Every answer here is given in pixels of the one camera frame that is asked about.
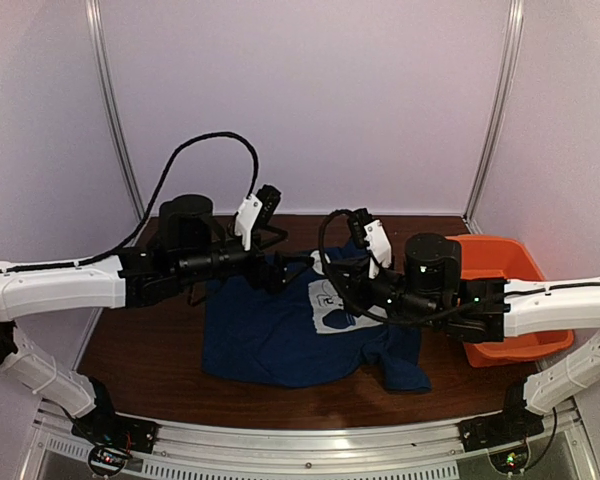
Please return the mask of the navy white clothing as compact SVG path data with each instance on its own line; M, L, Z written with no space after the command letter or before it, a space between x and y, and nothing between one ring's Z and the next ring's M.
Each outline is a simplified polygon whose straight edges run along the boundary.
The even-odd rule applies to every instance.
M380 367L388 391L428 392L417 329L355 317L325 276L310 269L275 295L242 277L206 288L202 369L223 379L304 388L363 365Z

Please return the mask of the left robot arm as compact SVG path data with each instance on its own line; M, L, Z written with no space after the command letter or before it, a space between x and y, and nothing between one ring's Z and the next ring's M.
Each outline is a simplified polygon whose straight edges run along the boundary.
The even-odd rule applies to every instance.
M198 283L236 276L256 290L279 293L314 264L303 254L266 257L266 249L288 237L269 223L279 201L279 192L264 186L246 197L227 230L214 218L211 199L181 195L160 206L157 230L144 247L116 248L95 261L0 262L0 372L62 407L84 434L117 442L124 424L106 387L57 362L18 331L16 319L80 308L144 308Z

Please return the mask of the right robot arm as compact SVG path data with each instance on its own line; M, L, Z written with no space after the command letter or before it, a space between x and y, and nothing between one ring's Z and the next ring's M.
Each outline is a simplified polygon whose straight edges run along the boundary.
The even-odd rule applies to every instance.
M539 434L543 419L563 400L600 381L600 277L531 282L501 277L464 280L462 248L438 234L405 244L404 270L359 240L366 258L331 260L318 249L322 269L354 316L402 327L430 327L466 343L500 342L526 334L594 329L577 350L547 370L509 387L497 414L461 422L463 439L484 446L491 436L510 442Z

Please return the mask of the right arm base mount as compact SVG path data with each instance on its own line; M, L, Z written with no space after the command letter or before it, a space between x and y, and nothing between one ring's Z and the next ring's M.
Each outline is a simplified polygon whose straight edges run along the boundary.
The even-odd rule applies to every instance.
M541 416L527 411L500 412L461 421L458 429L464 450L472 452L539 435L544 432L544 423Z

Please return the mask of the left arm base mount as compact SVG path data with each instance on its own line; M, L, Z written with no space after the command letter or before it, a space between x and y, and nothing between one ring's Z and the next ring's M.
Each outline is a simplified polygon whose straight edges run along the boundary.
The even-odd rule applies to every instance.
M113 418L72 419L71 433L94 446L104 446L125 453L153 452L159 425L156 422L116 414Z

